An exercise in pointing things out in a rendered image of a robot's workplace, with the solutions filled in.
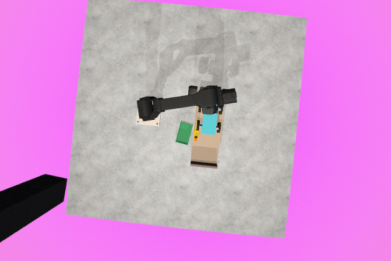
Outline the teal wheeled trolley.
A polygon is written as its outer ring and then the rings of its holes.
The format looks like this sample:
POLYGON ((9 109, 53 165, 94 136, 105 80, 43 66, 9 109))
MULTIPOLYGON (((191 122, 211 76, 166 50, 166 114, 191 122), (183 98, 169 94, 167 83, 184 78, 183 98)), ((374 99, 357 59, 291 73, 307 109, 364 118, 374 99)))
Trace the teal wheeled trolley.
MULTIPOLYGON (((222 114, 223 107, 218 108, 219 114, 222 114)), ((200 121, 198 120, 196 123, 196 130, 199 131, 199 128, 202 129, 202 134, 211 134, 215 135, 216 130, 217 133, 221 132, 221 123, 217 123, 217 114, 204 114, 203 115, 203 122, 202 125, 200 124, 200 121), (216 126, 217 124, 217 126, 216 126)))

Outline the tan wooden ramp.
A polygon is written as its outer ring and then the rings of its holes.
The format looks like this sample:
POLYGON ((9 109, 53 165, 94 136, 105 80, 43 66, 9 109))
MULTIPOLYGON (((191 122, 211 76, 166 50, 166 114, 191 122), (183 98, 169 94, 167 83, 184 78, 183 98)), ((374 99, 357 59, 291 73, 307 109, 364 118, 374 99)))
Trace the tan wooden ramp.
MULTIPOLYGON (((217 123, 218 122, 221 123, 221 132, 222 132, 223 116, 224 116, 224 107, 223 107, 222 114, 219 114, 219 111, 217 114, 217 123)), ((202 109, 201 112, 198 112, 198 106, 196 106, 194 128, 196 127, 196 123, 198 120, 202 125, 203 122, 202 109)), ((194 135, 193 135, 190 166, 217 169, 217 157, 218 157, 218 151, 221 142, 221 132, 217 133, 216 130, 215 135, 202 134, 202 129, 199 128, 199 136, 197 141, 194 140, 194 135)))

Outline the green tray floor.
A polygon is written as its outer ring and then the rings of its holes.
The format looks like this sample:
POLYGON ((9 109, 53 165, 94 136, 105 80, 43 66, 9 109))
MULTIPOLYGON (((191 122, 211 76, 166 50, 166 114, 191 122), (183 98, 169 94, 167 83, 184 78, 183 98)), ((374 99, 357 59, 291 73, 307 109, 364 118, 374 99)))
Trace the green tray floor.
POLYGON ((192 125, 181 123, 180 130, 178 133, 177 141, 188 144, 189 135, 191 132, 192 125))

